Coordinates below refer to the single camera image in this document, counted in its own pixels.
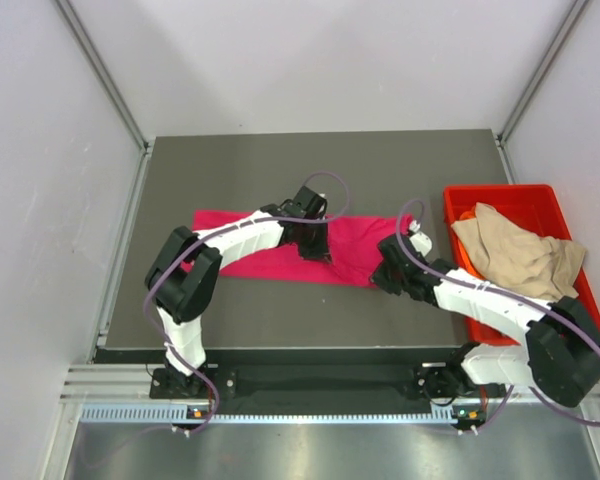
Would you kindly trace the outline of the pink t shirt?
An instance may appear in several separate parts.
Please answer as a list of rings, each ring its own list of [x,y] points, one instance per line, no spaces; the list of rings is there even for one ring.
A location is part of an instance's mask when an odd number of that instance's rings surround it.
[[[303,259],[294,245],[252,254],[224,267],[224,277],[370,288],[382,261],[378,244],[396,233],[394,217],[342,216],[327,225],[331,261]]]

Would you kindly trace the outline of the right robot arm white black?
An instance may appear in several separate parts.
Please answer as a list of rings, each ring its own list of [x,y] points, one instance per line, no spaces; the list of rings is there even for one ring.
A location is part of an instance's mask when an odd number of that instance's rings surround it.
[[[600,329],[586,307],[568,296],[533,299],[480,280],[452,262],[427,262],[423,234],[386,237],[374,285],[394,295],[470,317],[513,340],[494,346],[473,341],[448,362],[446,380],[467,396],[481,385],[534,388],[574,408],[600,381]]]

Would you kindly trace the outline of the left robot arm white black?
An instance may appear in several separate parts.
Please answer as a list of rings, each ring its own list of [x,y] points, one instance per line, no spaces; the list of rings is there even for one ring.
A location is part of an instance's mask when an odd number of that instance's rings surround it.
[[[206,387],[201,317],[222,269],[259,252],[294,245],[304,260],[326,262],[326,198],[307,186],[279,205],[266,205],[219,227],[174,229],[146,277],[162,323],[165,367],[153,374],[156,398],[193,398]]]

